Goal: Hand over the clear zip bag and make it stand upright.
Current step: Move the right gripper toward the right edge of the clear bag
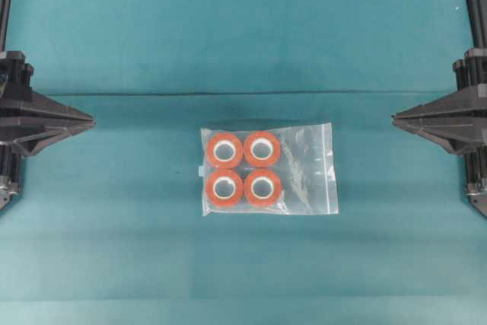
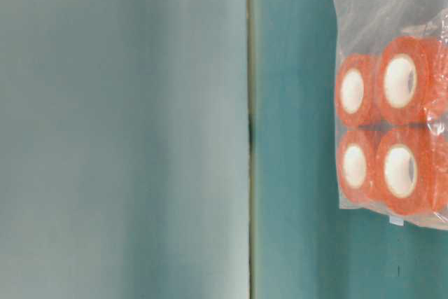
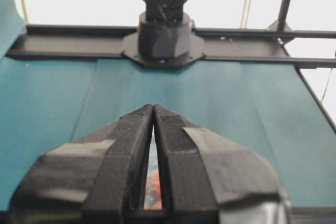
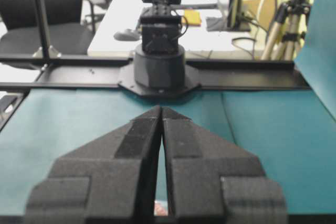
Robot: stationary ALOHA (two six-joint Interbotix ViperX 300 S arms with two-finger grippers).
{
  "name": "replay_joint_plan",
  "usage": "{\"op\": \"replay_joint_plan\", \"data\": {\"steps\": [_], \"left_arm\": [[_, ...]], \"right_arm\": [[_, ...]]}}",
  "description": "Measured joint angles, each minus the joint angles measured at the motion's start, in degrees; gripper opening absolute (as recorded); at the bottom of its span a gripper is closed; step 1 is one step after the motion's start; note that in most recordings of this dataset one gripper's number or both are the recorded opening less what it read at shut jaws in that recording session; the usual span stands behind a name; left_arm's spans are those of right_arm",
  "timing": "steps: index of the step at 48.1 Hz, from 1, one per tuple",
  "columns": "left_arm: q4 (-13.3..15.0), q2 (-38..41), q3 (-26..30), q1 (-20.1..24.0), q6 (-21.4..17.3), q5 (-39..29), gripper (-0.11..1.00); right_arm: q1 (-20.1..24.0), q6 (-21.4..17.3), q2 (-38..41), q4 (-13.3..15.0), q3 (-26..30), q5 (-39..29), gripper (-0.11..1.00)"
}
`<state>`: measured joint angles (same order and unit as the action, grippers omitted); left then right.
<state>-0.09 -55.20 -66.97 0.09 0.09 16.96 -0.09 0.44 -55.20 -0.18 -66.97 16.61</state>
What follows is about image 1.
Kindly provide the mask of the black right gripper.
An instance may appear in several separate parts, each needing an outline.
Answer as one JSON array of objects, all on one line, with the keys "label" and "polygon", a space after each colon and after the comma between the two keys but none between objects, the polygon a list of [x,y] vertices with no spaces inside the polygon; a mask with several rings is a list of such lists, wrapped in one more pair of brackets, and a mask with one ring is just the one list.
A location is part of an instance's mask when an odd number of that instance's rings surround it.
[{"label": "black right gripper", "polygon": [[[441,146],[448,154],[463,155],[465,194],[471,203],[486,202],[486,49],[472,48],[453,65],[457,90],[393,116],[392,124]],[[432,131],[469,131],[464,142]]]}]

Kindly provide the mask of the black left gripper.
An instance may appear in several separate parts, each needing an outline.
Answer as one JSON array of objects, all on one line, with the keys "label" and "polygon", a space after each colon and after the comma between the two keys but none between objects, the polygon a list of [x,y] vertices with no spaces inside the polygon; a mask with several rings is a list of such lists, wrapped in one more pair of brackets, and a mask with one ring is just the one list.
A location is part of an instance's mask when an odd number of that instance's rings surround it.
[{"label": "black left gripper", "polygon": [[[21,160],[44,148],[95,127],[95,119],[80,110],[61,104],[32,90],[33,66],[20,51],[1,52],[1,191],[20,190]],[[63,127],[36,135],[22,126],[20,118],[35,113],[46,118],[84,121],[80,126]]]}]

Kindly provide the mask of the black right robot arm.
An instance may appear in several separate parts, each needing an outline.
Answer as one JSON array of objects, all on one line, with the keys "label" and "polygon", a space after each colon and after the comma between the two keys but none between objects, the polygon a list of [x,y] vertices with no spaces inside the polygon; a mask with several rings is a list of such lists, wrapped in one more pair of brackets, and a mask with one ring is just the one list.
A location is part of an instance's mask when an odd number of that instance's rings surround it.
[{"label": "black right robot arm", "polygon": [[473,47],[452,65],[457,91],[393,115],[393,125],[463,156],[465,195],[486,214],[486,0],[466,0]]}]

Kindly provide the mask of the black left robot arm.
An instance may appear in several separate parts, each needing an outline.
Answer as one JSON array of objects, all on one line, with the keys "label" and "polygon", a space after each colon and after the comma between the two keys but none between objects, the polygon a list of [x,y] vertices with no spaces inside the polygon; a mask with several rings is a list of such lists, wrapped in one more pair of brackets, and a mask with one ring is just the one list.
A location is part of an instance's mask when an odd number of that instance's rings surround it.
[{"label": "black left robot arm", "polygon": [[11,0],[1,0],[1,204],[21,191],[21,162],[95,126],[92,116],[30,86],[34,68],[5,49]]}]

